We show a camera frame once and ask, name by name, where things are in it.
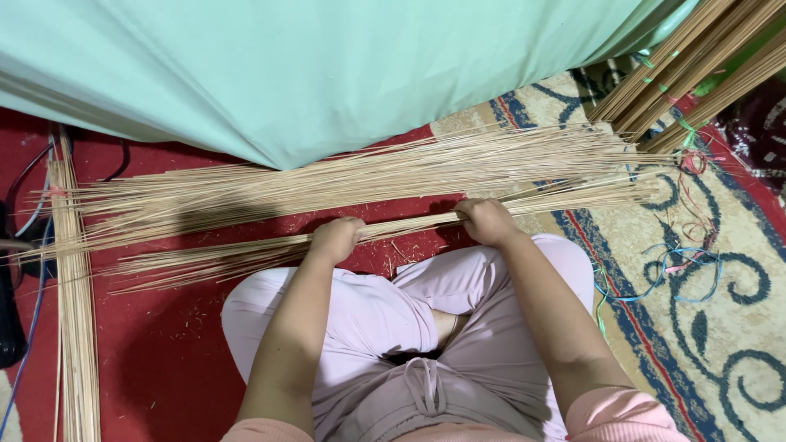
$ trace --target left hand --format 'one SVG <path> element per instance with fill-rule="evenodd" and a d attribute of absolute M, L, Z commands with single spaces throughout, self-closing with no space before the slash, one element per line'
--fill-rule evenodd
<path fill-rule="evenodd" d="M 349 257 L 354 245 L 360 241 L 362 237 L 358 232 L 360 226 L 365 226 L 363 220 L 351 216 L 322 224 L 314 231 L 308 254 L 319 256 L 336 266 Z"/>

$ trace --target mint green fabric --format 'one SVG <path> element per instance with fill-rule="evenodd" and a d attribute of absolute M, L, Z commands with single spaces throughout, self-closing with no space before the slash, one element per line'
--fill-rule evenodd
<path fill-rule="evenodd" d="M 5 0 L 0 105 L 295 168 L 643 49 L 682 4 Z"/>

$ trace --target red carpet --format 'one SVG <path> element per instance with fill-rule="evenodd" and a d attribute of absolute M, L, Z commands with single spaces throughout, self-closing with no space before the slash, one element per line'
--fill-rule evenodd
<path fill-rule="evenodd" d="M 0 192 L 47 143 L 47 122 L 7 109 L 0 109 L 0 157 L 3 158 Z M 388 140 L 406 142 L 431 135 L 428 126 Z M 122 153 L 116 141 L 102 134 L 73 134 L 74 164 L 80 182 L 92 182 L 112 174 Z M 121 176 L 159 173 L 181 168 L 236 162 L 178 143 L 158 145 L 132 142 L 131 162 Z M 28 190 L 42 187 L 44 163 L 25 180 L 17 199 L 17 211 Z M 137 252 L 174 249 L 268 238 L 313 231 L 333 217 L 353 215 L 367 223 L 429 212 L 445 212 L 460 195 L 410 198 L 387 203 L 312 212 L 272 219 L 265 223 L 169 238 L 91 256 L 94 268 Z M 26 220 L 17 218 L 21 225 Z M 436 252 L 470 244 L 462 229 L 443 229 L 408 235 L 395 240 L 407 258 L 422 260 Z M 391 266 L 406 263 L 387 241 L 358 246 L 341 267 L 357 272 L 389 276 Z M 204 282 L 180 289 L 109 296 L 113 280 L 94 281 L 98 325 L 101 426 L 104 440 L 209 441 L 218 440 L 232 425 L 244 390 L 221 331 L 222 300 L 238 281 Z M 37 281 L 26 277 L 17 291 L 22 323 L 30 324 Z M 24 440 L 51 440 L 53 434 L 57 357 L 57 291 L 46 291 L 35 342 L 17 396 Z M 16 368 L 8 370 L 9 378 Z"/>

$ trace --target pink pants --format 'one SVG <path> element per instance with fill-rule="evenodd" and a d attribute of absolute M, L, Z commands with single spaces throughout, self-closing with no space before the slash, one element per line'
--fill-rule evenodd
<path fill-rule="evenodd" d="M 556 235 L 533 239 L 589 312 L 593 269 L 584 251 Z M 224 304 L 224 334 L 245 381 L 295 270 L 253 274 Z M 471 317 L 436 361 L 383 359 L 436 349 L 431 308 Z M 391 440 L 440 422 L 485 423 L 536 440 L 567 434 L 505 263 L 484 246 L 400 267 L 393 282 L 335 269 L 313 401 L 317 442 Z"/>

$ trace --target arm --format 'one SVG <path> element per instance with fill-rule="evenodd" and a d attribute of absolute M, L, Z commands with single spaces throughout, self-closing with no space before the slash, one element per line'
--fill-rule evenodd
<path fill-rule="evenodd" d="M 466 200 L 456 209 L 469 216 L 465 228 L 472 239 L 502 254 L 563 418 L 586 392 L 635 388 L 592 316 L 505 206 L 493 199 Z"/>
<path fill-rule="evenodd" d="M 311 393 L 325 341 L 333 268 L 352 252 L 362 225 L 360 219 L 342 218 L 314 232 L 259 342 L 238 421 L 274 419 L 314 437 Z"/>

